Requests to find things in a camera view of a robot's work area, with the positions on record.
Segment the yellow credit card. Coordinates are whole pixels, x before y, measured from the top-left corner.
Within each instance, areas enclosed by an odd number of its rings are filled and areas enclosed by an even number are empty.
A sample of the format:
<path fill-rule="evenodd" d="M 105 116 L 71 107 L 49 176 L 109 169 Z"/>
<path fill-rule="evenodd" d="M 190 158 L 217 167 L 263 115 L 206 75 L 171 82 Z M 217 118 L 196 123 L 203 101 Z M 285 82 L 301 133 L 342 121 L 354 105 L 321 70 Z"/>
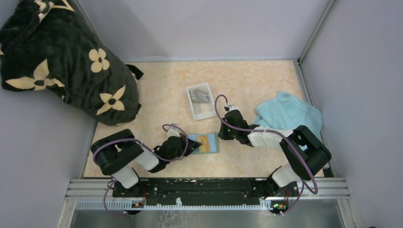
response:
<path fill-rule="evenodd" d="M 201 144 L 201 146 L 198 148 L 199 153 L 207 153 L 207 152 L 211 151 L 208 136 L 200 135 L 200 136 L 197 136 L 196 140 L 197 140 L 197 142 L 199 142 Z"/>

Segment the translucent white plastic bin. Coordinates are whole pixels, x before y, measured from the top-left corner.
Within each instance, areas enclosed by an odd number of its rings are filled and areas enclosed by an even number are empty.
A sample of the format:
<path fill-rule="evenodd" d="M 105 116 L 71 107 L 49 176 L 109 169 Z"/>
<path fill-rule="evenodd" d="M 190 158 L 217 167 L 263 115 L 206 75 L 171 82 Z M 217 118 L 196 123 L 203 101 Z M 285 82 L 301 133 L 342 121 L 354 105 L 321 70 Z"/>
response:
<path fill-rule="evenodd" d="M 188 86 L 186 87 L 186 94 L 195 121 L 216 116 L 214 97 L 208 83 Z"/>

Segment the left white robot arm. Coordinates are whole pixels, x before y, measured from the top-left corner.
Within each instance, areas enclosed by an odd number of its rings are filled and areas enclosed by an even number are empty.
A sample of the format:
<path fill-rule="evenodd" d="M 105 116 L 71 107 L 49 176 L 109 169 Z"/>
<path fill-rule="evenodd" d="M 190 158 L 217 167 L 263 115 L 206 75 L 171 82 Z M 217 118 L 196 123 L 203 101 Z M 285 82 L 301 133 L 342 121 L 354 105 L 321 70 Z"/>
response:
<path fill-rule="evenodd" d="M 174 161 L 190 155 L 201 147 L 202 143 L 194 141 L 178 126 L 164 124 L 167 140 L 153 149 L 137 139 L 131 130 L 125 129 L 100 139 L 90 147 L 94 163 L 103 175 L 111 176 L 124 187 L 130 196 L 142 192 L 142 183 L 131 162 L 141 165 L 150 173 L 166 168 Z"/>

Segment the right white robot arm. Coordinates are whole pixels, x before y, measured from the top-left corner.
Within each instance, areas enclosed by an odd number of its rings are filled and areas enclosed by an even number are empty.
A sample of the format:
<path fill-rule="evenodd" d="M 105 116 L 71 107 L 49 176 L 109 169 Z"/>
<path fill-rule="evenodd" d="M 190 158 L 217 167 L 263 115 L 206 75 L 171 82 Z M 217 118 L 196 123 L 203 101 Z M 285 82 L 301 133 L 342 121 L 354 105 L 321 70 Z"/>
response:
<path fill-rule="evenodd" d="M 237 140 L 250 147 L 266 147 L 282 151 L 287 164 L 274 170 L 268 177 L 268 191 L 281 195 L 288 184 L 299 179 L 310 181 L 332 158 L 330 151 L 304 125 L 294 130 L 274 130 L 258 124 L 248 124 L 239 109 L 226 107 L 221 119 L 218 137 Z"/>

